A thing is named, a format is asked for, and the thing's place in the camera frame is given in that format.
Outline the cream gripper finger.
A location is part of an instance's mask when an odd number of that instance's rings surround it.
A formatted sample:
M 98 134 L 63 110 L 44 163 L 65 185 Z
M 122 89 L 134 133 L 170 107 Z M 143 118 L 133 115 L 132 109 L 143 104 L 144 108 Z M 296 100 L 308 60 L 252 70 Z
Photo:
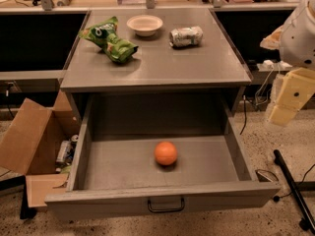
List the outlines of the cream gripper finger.
M 283 26 L 278 27 L 260 42 L 260 46 L 269 50 L 279 50 L 282 32 Z
M 285 127 L 315 93 L 315 71 L 298 68 L 277 75 L 268 106 L 268 122 Z

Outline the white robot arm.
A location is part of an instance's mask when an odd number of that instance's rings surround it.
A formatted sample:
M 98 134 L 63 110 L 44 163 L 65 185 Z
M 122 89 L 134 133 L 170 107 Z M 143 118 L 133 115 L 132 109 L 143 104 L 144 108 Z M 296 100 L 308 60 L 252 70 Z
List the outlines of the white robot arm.
M 301 0 L 260 46 L 278 50 L 281 60 L 292 67 L 274 79 L 266 110 L 270 127 L 285 127 L 315 93 L 315 0 Z

